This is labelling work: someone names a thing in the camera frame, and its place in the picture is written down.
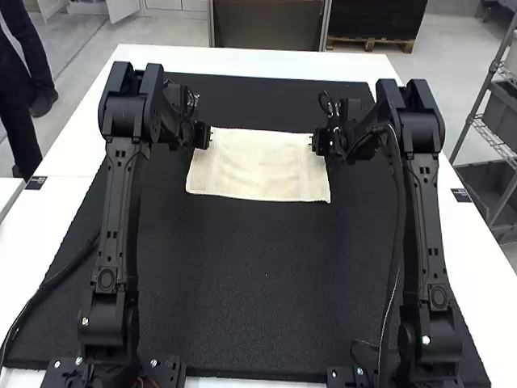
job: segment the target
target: person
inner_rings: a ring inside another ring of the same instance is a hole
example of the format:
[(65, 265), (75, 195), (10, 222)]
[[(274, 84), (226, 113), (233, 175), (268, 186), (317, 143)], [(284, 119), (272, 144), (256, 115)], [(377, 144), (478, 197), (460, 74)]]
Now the person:
[[(34, 92), (30, 113), (33, 117), (44, 116), (57, 101), (59, 94), (52, 80), (40, 36), (25, 9), (23, 0), (0, 0), (0, 13), (11, 34), (22, 45), (23, 56), (31, 75)], [(9, 41), (0, 44), (0, 55), (9, 50), (7, 45), (12, 47)]]
[(27, 68), (0, 26), (0, 120), (15, 157), (13, 175), (25, 181), (32, 177), (43, 158), (29, 112), (33, 99), (34, 88)]

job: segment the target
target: floor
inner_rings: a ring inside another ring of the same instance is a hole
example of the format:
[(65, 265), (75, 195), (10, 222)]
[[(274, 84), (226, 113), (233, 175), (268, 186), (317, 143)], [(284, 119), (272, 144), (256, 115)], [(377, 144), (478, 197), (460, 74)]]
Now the floor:
[[(452, 152), (464, 120), (481, 87), (505, 32), (505, 16), (482, 23), (470, 16), (426, 14), (411, 55), (392, 45), (377, 45), (403, 82), (425, 78), (431, 85), (447, 126), (444, 152)], [(45, 154), (82, 97), (119, 43), (208, 46), (208, 26), (200, 20), (168, 17), (128, 18), (112, 25), (102, 15), (54, 15), (45, 23), (32, 19), (47, 50), (60, 99), (45, 117), (35, 119)], [(345, 44), (336, 52), (363, 52), (361, 45)], [(0, 128), (0, 176), (11, 176), (13, 159)], [(471, 131), (457, 163), (496, 159), (497, 155)], [(517, 244), (503, 248), (517, 271)]]

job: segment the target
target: beige towel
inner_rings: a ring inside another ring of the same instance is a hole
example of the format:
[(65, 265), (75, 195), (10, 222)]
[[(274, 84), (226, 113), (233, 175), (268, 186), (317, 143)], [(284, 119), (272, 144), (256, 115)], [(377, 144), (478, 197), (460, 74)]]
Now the beige towel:
[(208, 150), (195, 150), (187, 177), (192, 194), (246, 200), (330, 203), (325, 159), (308, 133), (212, 128)]

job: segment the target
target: label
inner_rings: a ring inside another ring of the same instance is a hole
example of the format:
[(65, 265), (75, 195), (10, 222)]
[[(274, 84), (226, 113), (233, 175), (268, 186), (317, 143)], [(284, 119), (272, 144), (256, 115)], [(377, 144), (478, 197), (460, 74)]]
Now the label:
[(464, 188), (452, 188), (451, 191), (458, 202), (472, 202), (469, 194)]
[(25, 190), (40, 190), (45, 180), (47, 180), (46, 176), (33, 176), (25, 186)]

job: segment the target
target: black shoe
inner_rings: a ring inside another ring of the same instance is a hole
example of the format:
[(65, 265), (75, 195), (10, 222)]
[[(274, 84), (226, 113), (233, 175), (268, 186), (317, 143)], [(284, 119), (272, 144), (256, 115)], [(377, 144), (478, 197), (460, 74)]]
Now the black shoe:
[(57, 91), (39, 92), (32, 103), (31, 111), (32, 117), (42, 117), (50, 112), (52, 105), (59, 99)]
[(13, 172), (13, 178), (23, 178), (22, 177), (22, 173), (19, 172), (19, 167), (14, 165), (13, 168), (12, 168), (12, 172)]

